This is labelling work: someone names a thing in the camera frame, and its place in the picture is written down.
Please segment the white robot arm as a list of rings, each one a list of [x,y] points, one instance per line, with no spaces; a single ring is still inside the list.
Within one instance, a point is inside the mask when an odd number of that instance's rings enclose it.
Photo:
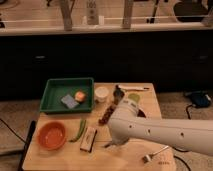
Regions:
[[[119,102],[108,121],[115,145],[136,138],[213,156],[213,121],[144,118],[138,112],[134,100]]]

